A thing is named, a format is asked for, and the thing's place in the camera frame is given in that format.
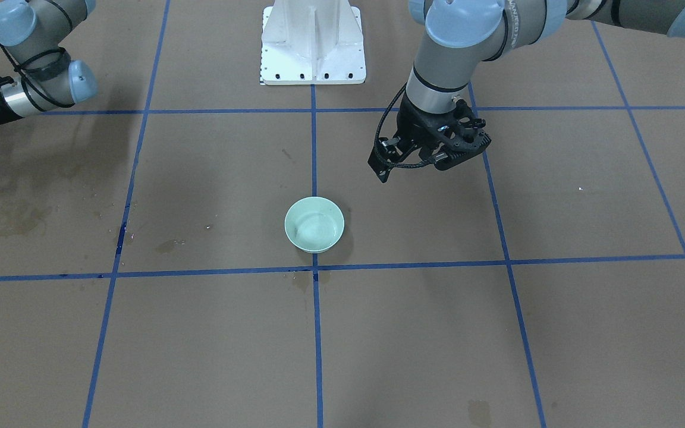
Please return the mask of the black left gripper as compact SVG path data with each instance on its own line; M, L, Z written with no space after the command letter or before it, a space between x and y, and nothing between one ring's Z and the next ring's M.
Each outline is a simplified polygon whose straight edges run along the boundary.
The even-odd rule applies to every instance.
M401 155L409 156L415 151L419 152L420 156L432 156L441 143L438 129L449 124L448 114L422 111L404 95L397 114L394 138L378 138L381 150L372 150L370 153L367 160L370 168L380 182L388 182L392 171L389 163L399 163Z

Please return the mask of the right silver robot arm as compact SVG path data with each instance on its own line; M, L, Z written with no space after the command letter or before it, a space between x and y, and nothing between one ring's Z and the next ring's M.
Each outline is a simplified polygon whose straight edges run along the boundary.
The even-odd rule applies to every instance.
M71 108L94 97L86 62L60 43L95 10L95 1L0 2L0 49L14 75L0 75L0 125Z

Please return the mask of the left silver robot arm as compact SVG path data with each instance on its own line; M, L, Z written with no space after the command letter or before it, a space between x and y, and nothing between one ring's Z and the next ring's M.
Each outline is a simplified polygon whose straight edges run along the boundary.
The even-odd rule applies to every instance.
M369 166L380 182L394 169L445 171L484 154L486 122L461 97L474 70L540 42L566 20L685 38L685 1L411 1L409 9L425 34L393 100L396 132L375 131Z

